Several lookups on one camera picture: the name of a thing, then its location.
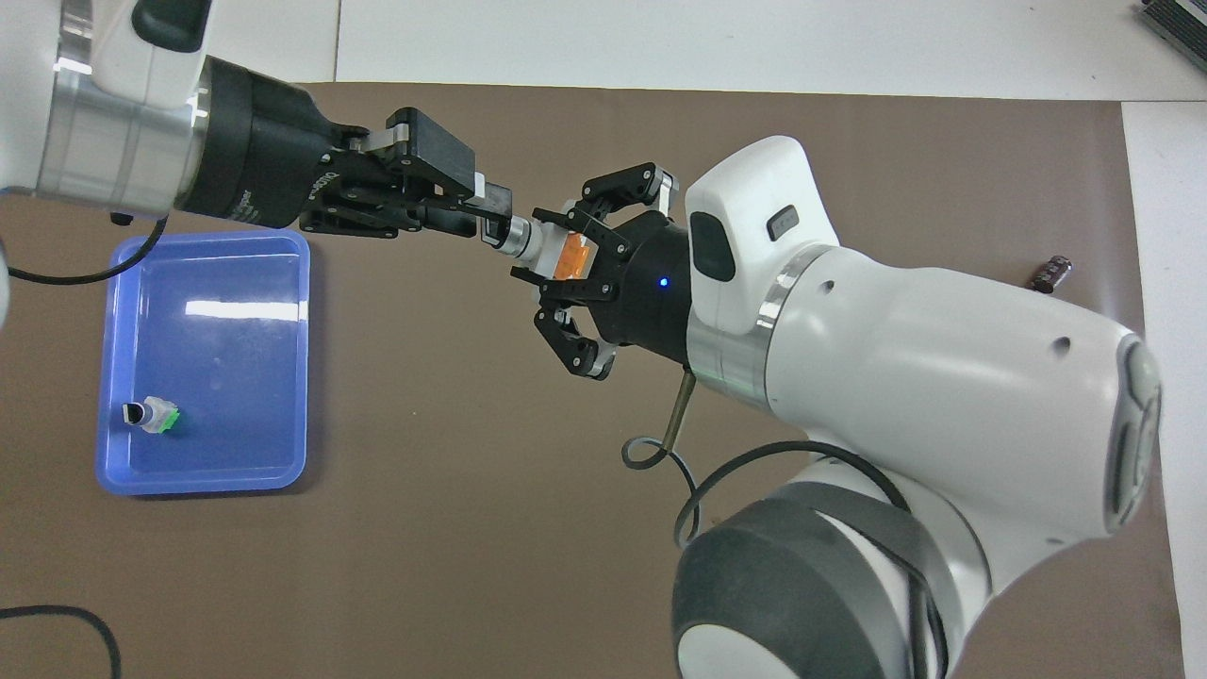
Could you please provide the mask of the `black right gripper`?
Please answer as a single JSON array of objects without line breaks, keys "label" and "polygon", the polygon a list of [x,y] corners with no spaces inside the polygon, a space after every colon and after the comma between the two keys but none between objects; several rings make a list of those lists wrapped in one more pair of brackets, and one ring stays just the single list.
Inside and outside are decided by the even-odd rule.
[{"label": "black right gripper", "polygon": [[[581,233],[604,254],[604,280],[544,279],[529,268],[511,275],[537,289],[533,326],[570,374],[604,381],[616,364],[617,345],[637,345],[676,364],[688,362],[686,327],[690,312],[688,232],[667,218],[680,197],[672,172],[647,162],[590,178],[564,212],[533,209],[535,219]],[[613,212],[643,205],[617,229]],[[604,302],[604,343],[582,335],[575,306]]]}]

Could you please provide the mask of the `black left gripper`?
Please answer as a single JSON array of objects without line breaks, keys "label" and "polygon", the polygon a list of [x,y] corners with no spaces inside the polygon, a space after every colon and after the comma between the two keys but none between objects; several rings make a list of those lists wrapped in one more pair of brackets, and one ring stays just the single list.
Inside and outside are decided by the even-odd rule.
[{"label": "black left gripper", "polygon": [[[486,181],[476,152],[419,109],[398,109],[387,127],[368,133],[327,119],[309,90],[292,83],[215,57],[203,74],[206,137],[177,210],[264,227],[288,227],[302,212],[302,232],[355,238],[422,229],[473,238],[476,216],[513,218],[513,192]],[[307,201],[323,176],[321,158],[352,137],[363,137],[363,152],[400,176],[406,197],[420,204],[355,186]]]}]

